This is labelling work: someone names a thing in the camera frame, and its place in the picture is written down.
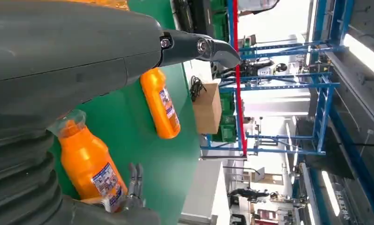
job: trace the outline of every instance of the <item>green plastic crate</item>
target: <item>green plastic crate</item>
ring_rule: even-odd
[[[236,124],[235,123],[235,116],[234,115],[222,115],[220,118],[220,124],[225,125],[225,124]]]
[[[215,142],[236,142],[237,129],[235,124],[220,125],[217,134],[212,135],[212,140]]]
[[[220,93],[220,104],[222,106],[222,115],[234,115],[235,102],[232,93]]]
[[[230,32],[228,29],[228,19],[226,15],[214,14],[212,16],[215,38],[229,42]]]
[[[213,11],[224,9],[227,7],[226,0],[210,0],[210,9]]]

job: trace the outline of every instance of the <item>plastic bottle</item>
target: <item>plastic bottle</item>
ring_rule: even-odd
[[[85,112],[73,110],[49,130],[59,139],[61,164],[81,199],[108,198],[111,211],[115,211],[120,196],[127,193],[127,187],[108,147],[89,131],[85,118]]]
[[[165,80],[166,77],[159,68],[151,69],[140,77],[158,136],[170,139],[179,134],[180,123],[166,89]]]

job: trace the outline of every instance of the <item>person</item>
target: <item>person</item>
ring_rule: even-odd
[[[252,190],[249,187],[246,187],[246,188],[235,189],[228,194],[228,196],[235,196],[235,195],[240,195],[242,197],[247,198],[248,201],[251,201],[251,200],[257,199],[259,197],[267,197],[270,194],[269,194],[267,189],[264,190],[264,192],[258,192],[258,191]]]

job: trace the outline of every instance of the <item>bottle cap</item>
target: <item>bottle cap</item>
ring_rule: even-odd
[[[58,138],[70,137],[86,127],[85,120],[86,113],[79,109],[75,109],[66,116],[56,120],[48,130]]]

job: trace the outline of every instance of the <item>black cable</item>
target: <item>black cable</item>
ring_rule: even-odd
[[[191,95],[191,100],[195,102],[197,97],[200,95],[200,91],[204,89],[206,92],[206,88],[203,85],[202,81],[196,77],[192,76],[191,77],[191,88],[190,88],[190,95]]]
[[[349,145],[374,147],[374,144],[365,144],[365,143],[351,143]]]

